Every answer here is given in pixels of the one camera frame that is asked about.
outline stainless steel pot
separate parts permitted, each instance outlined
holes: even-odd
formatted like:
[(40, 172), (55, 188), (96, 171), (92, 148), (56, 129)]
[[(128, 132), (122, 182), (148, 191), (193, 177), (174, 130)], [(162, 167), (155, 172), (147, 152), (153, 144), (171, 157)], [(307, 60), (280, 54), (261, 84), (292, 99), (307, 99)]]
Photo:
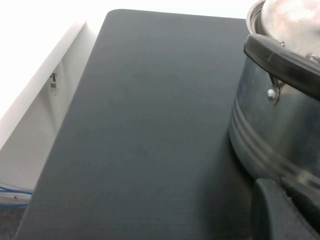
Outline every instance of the stainless steel pot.
[(232, 146), (254, 178), (286, 177), (320, 193), (320, 64), (261, 35), (263, 3), (247, 19), (252, 34), (231, 112)]
[(272, 37), (294, 53), (320, 56), (320, 0), (259, 0), (246, 25), (251, 34)]

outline blue cable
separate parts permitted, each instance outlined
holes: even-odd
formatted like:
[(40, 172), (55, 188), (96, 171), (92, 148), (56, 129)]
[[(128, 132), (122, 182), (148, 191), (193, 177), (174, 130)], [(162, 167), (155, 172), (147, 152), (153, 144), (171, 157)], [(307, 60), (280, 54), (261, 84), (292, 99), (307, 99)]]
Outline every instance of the blue cable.
[[(14, 190), (10, 188), (6, 188), (3, 186), (0, 186), (0, 193), (15, 193), (15, 194), (27, 194), (32, 195), (32, 192), (30, 191), (21, 191), (21, 190)], [(0, 208), (6, 208), (6, 209), (17, 209), (17, 208), (25, 208), (28, 204), (0, 204)]]
[(18, 208), (25, 208), (28, 204), (0, 204), (0, 208), (3, 209), (18, 209)]
[(2, 193), (16, 193), (16, 194), (32, 195), (32, 192), (30, 192), (30, 191), (14, 190), (14, 189), (6, 188), (6, 187), (3, 187), (3, 186), (0, 186), (0, 189), (2, 189), (2, 191), (0, 190), (0, 192), (2, 192)]

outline pot rim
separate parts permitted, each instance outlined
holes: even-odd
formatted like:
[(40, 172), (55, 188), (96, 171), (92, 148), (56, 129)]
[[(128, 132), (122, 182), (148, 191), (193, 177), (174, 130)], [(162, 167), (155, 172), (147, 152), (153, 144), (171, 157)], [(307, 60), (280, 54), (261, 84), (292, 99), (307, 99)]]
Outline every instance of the pot rim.
[(255, 2), (249, 9), (247, 15), (246, 15), (246, 27), (248, 28), (250, 34), (263, 34), (267, 35), (265, 29), (262, 29), (262, 32), (257, 31), (257, 25), (260, 23), (260, 21), (257, 21), (257, 18), (260, 18), (261, 10), (263, 5), (265, 4), (266, 0), (258, 0)]

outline gray floor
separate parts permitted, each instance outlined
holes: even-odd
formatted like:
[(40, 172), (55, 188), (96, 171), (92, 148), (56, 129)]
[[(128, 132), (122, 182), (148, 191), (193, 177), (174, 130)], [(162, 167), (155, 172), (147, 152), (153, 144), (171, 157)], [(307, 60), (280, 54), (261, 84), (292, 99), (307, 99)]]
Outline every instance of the gray floor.
[(25, 208), (0, 208), (0, 240), (14, 238)]

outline black handle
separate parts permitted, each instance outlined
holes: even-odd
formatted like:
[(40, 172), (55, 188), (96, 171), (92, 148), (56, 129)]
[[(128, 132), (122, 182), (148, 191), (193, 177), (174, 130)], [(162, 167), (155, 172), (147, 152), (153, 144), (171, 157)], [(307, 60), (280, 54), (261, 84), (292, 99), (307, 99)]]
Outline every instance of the black handle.
[(244, 53), (262, 69), (302, 93), (320, 100), (320, 65), (283, 47), (277, 40), (251, 34)]
[(320, 195), (300, 182), (282, 177), (279, 185), (291, 197), (299, 212), (320, 233)]
[(320, 239), (285, 190), (270, 179), (254, 183), (250, 223), (253, 240)]

